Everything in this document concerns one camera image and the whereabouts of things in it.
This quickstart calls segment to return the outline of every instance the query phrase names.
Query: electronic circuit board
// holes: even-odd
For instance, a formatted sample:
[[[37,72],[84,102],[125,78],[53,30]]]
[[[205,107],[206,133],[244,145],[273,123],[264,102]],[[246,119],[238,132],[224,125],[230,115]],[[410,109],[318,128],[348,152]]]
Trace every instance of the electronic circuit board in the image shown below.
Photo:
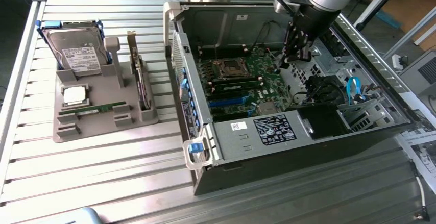
[[[290,104],[273,56],[262,48],[244,58],[200,60],[197,70],[213,121],[276,113]]]

